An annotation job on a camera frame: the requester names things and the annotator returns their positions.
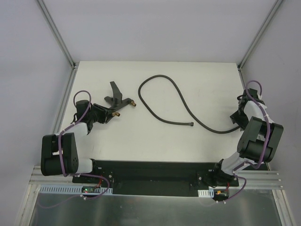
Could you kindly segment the dark grey faucet mixer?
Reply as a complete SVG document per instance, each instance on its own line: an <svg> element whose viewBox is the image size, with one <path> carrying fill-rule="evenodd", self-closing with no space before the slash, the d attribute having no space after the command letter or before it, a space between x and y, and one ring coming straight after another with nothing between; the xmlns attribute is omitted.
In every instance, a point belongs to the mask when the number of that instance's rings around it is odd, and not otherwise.
<svg viewBox="0 0 301 226"><path fill-rule="evenodd" d="M133 99L130 98L123 99L122 93L120 92L118 86L114 81L111 81L110 85L112 88L113 96L112 97L106 96L104 98L104 100L110 105L108 119L111 119L115 116L119 117L120 113L118 112L118 110L122 109L127 105L136 107L136 103Z"/></svg>

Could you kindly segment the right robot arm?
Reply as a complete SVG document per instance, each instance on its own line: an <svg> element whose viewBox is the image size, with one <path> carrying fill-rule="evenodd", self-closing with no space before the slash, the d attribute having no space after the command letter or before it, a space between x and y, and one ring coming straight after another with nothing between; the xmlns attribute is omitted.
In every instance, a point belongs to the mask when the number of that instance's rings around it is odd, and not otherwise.
<svg viewBox="0 0 301 226"><path fill-rule="evenodd" d="M243 134L237 151L215 165L212 173L215 185L222 186L236 172L248 166L258 168L275 156L284 127L268 116L266 108L255 89L244 90L238 97L238 110L230 119L239 126Z"/></svg>

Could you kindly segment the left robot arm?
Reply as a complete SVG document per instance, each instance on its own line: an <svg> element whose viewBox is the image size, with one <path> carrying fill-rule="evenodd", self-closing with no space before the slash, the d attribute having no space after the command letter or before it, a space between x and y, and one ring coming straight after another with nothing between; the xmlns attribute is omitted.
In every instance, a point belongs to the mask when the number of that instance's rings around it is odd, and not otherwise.
<svg viewBox="0 0 301 226"><path fill-rule="evenodd" d="M76 102L75 107L77 112L69 127L42 138L41 172L44 176L83 174L87 182L95 183L100 173L93 168L92 159L78 157L79 143L91 132L94 123L106 123L115 110L88 100Z"/></svg>

